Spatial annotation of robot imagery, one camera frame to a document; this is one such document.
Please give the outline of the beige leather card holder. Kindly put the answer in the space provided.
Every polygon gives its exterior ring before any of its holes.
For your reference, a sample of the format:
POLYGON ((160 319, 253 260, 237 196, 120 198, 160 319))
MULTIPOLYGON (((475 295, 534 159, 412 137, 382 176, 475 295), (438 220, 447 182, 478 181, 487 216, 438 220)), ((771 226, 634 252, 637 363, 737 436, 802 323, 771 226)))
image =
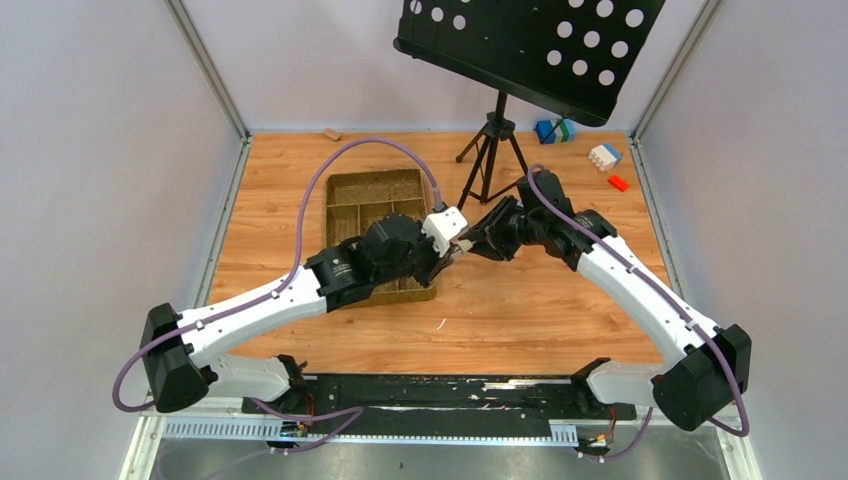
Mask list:
POLYGON ((460 256, 468 253, 474 246, 474 243, 467 239, 458 239, 451 243, 450 255, 460 256))

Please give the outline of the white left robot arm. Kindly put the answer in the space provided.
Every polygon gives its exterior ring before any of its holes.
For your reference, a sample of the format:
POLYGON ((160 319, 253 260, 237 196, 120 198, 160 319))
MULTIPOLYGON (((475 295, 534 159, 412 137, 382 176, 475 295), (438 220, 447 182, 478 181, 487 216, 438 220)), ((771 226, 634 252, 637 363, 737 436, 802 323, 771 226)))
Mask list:
POLYGON ((182 312, 169 303, 153 307, 140 344, 153 407, 172 413, 209 395, 233 395, 298 411, 307 389, 291 358, 238 357, 230 350, 293 321, 363 302, 384 284, 412 278, 430 285, 451 264, 455 240, 467 227, 454 207, 422 221, 391 213, 245 294, 182 312))

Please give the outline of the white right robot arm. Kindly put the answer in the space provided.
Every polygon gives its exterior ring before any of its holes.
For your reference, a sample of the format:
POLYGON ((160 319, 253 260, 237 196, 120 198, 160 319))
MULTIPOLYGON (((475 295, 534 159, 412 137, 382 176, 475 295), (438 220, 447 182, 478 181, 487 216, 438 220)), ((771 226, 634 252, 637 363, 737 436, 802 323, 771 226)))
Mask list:
POLYGON ((553 172, 535 165, 517 187, 517 197, 503 198, 463 235, 471 252, 511 261, 523 246, 543 247, 613 299, 662 358, 655 364, 596 360, 570 392, 575 411, 592 418, 610 404, 631 404, 656 408, 685 431, 711 423, 747 436, 748 333, 737 324, 722 327, 686 303, 602 215, 574 210, 553 172))

